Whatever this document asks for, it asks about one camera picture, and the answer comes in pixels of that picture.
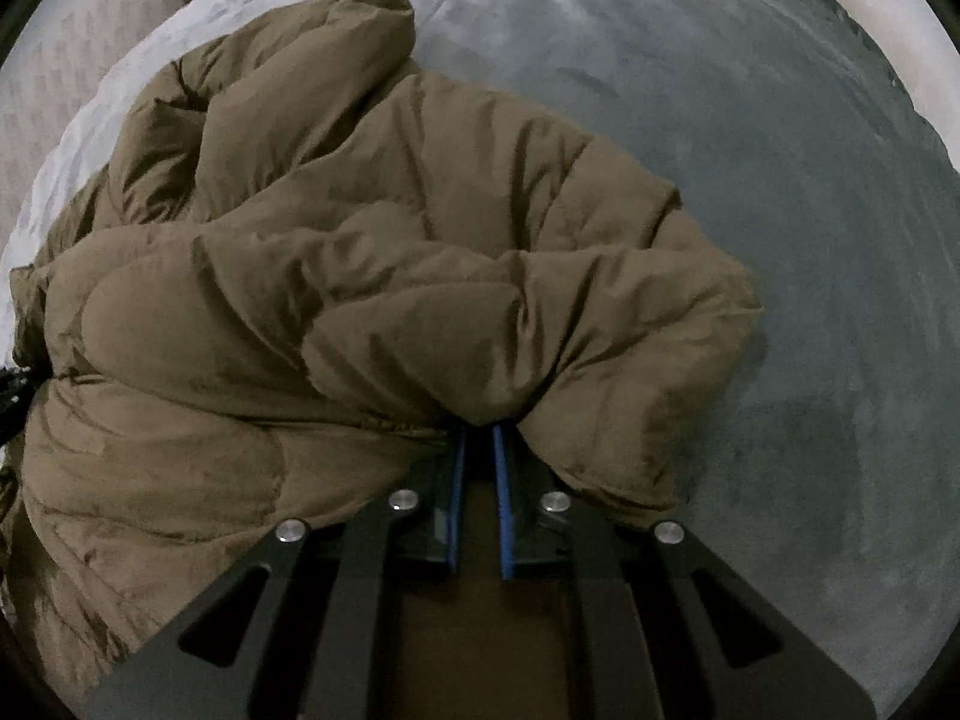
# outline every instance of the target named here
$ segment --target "bed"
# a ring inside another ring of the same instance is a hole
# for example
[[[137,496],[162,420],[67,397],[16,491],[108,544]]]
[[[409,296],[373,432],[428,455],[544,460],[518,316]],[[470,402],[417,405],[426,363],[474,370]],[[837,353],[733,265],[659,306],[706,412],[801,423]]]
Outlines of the bed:
[[[0,268],[32,259],[156,70],[295,1],[196,0],[117,63]],[[834,0],[411,1],[419,63],[610,136],[758,275],[760,331],[678,447],[680,515],[890,716],[960,616],[960,177],[940,137]]]
[[[181,0],[43,0],[0,65],[0,240],[107,71]]]

